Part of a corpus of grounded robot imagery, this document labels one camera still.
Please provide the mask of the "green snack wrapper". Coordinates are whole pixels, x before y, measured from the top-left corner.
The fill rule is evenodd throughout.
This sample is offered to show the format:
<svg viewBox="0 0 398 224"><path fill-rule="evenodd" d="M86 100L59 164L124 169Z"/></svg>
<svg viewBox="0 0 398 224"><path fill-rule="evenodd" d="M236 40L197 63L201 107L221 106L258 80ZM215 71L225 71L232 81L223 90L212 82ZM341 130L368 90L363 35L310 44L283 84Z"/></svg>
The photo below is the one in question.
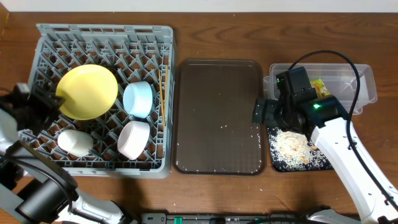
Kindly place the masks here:
<svg viewBox="0 0 398 224"><path fill-rule="evenodd" d="M316 93L319 98L330 95L330 92L321 79L312 80L310 83L312 87L316 89Z"/></svg>

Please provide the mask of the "rice and food scraps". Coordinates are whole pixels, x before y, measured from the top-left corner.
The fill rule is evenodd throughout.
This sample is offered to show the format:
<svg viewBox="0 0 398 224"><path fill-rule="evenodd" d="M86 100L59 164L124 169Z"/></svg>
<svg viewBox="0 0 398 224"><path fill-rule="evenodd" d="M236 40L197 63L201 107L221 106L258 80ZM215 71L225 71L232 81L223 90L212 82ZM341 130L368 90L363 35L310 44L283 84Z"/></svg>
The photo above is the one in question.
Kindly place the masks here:
<svg viewBox="0 0 398 224"><path fill-rule="evenodd" d="M285 169L304 169L320 157L320 151L299 133L273 130L269 145L272 161Z"/></svg>

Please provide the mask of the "white cup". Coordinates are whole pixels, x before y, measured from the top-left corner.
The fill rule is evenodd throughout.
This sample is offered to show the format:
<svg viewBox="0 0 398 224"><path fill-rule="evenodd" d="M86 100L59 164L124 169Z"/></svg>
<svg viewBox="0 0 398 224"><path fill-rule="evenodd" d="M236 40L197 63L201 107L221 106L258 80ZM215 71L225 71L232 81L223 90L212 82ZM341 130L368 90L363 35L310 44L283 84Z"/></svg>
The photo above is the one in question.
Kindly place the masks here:
<svg viewBox="0 0 398 224"><path fill-rule="evenodd" d="M88 133L72 129L61 132L57 142L61 149L77 157L88 155L94 144L93 138Z"/></svg>

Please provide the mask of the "yellow plate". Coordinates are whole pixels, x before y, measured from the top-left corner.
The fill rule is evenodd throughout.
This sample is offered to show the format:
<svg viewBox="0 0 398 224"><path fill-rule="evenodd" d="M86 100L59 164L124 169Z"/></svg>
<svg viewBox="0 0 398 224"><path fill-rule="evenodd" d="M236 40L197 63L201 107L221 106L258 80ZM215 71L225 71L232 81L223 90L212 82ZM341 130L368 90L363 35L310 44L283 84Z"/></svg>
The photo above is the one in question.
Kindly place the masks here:
<svg viewBox="0 0 398 224"><path fill-rule="evenodd" d="M116 101L118 83L107 68L81 65L61 78L55 92L65 99L60 111L72 119L89 120L107 112Z"/></svg>

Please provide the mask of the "pink bowl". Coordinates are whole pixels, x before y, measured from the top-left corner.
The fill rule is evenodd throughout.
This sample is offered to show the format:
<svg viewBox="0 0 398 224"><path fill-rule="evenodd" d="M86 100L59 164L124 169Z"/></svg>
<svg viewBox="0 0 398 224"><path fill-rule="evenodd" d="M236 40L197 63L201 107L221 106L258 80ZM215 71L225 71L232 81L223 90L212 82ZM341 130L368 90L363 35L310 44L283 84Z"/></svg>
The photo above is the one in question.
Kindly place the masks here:
<svg viewBox="0 0 398 224"><path fill-rule="evenodd" d="M150 135L150 126L141 121L130 121L123 127L117 143L118 151L130 160L143 152Z"/></svg>

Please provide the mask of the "light blue bowl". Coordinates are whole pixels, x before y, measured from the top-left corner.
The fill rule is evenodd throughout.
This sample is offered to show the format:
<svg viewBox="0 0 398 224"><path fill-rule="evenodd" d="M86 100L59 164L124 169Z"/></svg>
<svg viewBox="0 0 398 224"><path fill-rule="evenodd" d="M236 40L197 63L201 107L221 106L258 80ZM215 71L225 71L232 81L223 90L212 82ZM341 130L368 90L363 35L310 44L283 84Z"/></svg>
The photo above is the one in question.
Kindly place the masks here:
<svg viewBox="0 0 398 224"><path fill-rule="evenodd" d="M146 118L152 108L153 93L147 82L130 83L123 93L123 106L127 114Z"/></svg>

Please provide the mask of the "wooden chopstick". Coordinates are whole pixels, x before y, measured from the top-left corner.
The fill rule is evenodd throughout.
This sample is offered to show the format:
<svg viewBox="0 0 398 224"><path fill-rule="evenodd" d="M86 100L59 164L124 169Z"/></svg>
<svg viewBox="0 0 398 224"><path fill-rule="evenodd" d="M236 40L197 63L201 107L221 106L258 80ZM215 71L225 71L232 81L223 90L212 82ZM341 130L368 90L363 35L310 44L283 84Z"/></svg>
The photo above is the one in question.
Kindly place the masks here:
<svg viewBox="0 0 398 224"><path fill-rule="evenodd" d="M164 85L164 103L167 105L167 90L168 90L168 77L169 77L169 66L165 66L165 85Z"/></svg>
<svg viewBox="0 0 398 224"><path fill-rule="evenodd" d="M162 113L162 127L165 130L165 109L164 109L164 97L163 97L163 88L162 88L162 72L158 70L158 80L159 80L159 92L160 92L160 109Z"/></svg>

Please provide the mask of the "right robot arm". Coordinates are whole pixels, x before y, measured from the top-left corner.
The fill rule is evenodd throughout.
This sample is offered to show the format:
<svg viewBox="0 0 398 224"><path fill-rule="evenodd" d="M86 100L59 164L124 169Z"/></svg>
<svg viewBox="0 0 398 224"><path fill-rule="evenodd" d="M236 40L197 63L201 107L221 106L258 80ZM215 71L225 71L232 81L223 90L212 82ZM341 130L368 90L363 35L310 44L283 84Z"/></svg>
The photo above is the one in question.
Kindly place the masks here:
<svg viewBox="0 0 398 224"><path fill-rule="evenodd" d="M278 100L258 99L253 123L300 133L314 143L349 192L362 223L397 222L397 189L367 152L338 99L318 97L304 67L276 80Z"/></svg>

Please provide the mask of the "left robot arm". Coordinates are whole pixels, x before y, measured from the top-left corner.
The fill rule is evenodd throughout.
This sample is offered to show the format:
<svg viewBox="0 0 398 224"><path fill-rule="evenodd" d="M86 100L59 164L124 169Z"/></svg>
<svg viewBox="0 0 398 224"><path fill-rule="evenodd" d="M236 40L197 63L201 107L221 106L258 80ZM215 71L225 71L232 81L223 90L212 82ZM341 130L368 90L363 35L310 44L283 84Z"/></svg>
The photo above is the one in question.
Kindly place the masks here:
<svg viewBox="0 0 398 224"><path fill-rule="evenodd" d="M65 169L20 140L23 129L47 129L64 101L25 83L1 96L1 209L21 223L140 223L116 202L80 191Z"/></svg>

